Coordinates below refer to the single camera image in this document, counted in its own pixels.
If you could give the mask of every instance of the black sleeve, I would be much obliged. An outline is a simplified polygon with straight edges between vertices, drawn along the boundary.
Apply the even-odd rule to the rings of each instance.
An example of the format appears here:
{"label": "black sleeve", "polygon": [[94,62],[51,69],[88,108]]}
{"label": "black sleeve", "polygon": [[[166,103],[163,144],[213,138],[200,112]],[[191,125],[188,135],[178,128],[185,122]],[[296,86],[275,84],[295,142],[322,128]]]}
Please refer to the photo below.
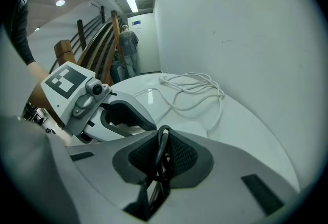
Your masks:
{"label": "black sleeve", "polygon": [[11,41],[26,65],[35,61],[27,41],[27,15],[27,4],[25,4],[14,20],[11,32]]}

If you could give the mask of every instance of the wooden post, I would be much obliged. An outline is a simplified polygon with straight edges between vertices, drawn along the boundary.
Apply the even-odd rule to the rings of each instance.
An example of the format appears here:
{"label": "wooden post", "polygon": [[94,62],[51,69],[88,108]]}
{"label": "wooden post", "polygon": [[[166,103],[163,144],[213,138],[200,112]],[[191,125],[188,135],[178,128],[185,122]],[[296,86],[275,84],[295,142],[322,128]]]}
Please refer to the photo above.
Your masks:
{"label": "wooden post", "polygon": [[87,43],[86,43],[86,38],[84,36],[82,20],[77,21],[77,31],[78,31],[78,37],[80,38],[82,51],[84,51],[84,49],[87,47]]}
{"label": "wooden post", "polygon": [[114,84],[112,76],[110,74],[112,61],[115,54],[115,45],[112,43],[111,47],[109,48],[108,54],[106,56],[104,68],[102,70],[100,81],[103,84],[108,84],[109,86],[112,86]]}
{"label": "wooden post", "polygon": [[60,40],[55,46],[55,54],[58,59],[58,64],[61,66],[63,63],[70,61],[76,64],[74,54],[72,52],[71,42],[69,40]]}
{"label": "wooden post", "polygon": [[103,6],[100,7],[100,15],[101,15],[101,22],[104,24],[106,22],[106,19],[105,19],[105,8]]}
{"label": "wooden post", "polygon": [[119,45],[119,25],[118,25],[118,17],[117,17],[117,12],[116,11],[111,11],[112,15],[112,23],[113,23],[113,30],[114,30],[114,37],[115,37],[115,47],[117,48],[118,51],[118,56],[121,62],[124,64],[125,67],[127,67],[124,59],[124,53],[122,50],[122,47]]}

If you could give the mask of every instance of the white cable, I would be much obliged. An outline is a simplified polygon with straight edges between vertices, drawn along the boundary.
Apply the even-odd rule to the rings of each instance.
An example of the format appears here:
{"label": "white cable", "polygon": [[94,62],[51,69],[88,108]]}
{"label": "white cable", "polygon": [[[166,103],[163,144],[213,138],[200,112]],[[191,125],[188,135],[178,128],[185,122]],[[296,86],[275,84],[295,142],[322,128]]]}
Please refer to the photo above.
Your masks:
{"label": "white cable", "polygon": [[[194,82],[194,83],[173,83],[170,80],[173,80],[175,78],[178,77],[183,77],[183,76],[198,76],[201,77],[203,80]],[[215,81],[212,81],[211,77],[207,74],[203,74],[203,73],[186,73],[183,75],[176,75],[176,76],[172,76],[170,78],[167,78],[166,76],[161,76],[158,78],[158,81],[160,84],[164,84],[168,87],[171,88],[175,88],[178,89],[179,91],[175,93],[174,98],[173,98],[173,102],[170,102],[163,94],[162,92],[155,87],[151,87],[151,88],[147,88],[147,89],[143,89],[137,93],[135,93],[133,96],[137,97],[145,92],[148,92],[150,89],[152,90],[156,90],[160,93],[160,95],[162,96],[162,98],[164,99],[164,101],[169,105],[169,107],[166,109],[166,111],[159,116],[157,119],[155,119],[155,122],[158,123],[159,121],[161,121],[166,115],[167,113],[172,109],[177,110],[177,111],[188,111],[191,110],[195,107],[197,107],[198,105],[200,105],[204,100],[206,100],[209,97],[217,97],[218,98],[218,103],[219,103],[219,110],[218,110],[218,115],[215,119],[215,121],[213,122],[213,124],[209,127],[209,128],[205,128],[206,134],[207,136],[209,136],[209,134],[211,133],[211,131],[213,130],[213,128],[218,124],[220,118],[221,118],[221,114],[222,114],[222,99],[224,98],[224,92],[220,89],[219,84]],[[180,93],[186,93],[186,94],[203,94],[206,93],[207,91],[209,91],[210,89],[217,89],[217,93],[216,94],[211,94],[211,95],[207,95],[205,97],[203,97],[201,100],[199,100],[197,103],[193,104],[190,107],[187,108],[181,108],[181,107],[177,107],[175,105],[175,101],[176,98],[178,96],[178,94]]]}

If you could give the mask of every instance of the sign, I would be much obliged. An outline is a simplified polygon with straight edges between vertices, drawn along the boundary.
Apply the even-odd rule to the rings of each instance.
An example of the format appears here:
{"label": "sign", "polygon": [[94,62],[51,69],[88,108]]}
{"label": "sign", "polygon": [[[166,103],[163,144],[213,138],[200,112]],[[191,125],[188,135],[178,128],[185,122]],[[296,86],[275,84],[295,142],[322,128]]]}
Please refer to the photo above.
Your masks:
{"label": "sign", "polygon": [[138,21],[134,21],[134,22],[132,22],[132,25],[134,26],[134,25],[140,25],[141,24],[141,20],[138,20]]}

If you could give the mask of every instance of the gray shirt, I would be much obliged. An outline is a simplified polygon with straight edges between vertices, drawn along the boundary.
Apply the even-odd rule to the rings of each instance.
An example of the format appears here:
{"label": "gray shirt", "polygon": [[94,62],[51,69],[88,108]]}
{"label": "gray shirt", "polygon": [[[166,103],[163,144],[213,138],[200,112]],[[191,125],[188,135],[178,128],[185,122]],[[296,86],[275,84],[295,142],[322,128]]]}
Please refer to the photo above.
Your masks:
{"label": "gray shirt", "polygon": [[133,31],[126,30],[119,34],[119,44],[122,46],[124,55],[137,53],[138,37]]}

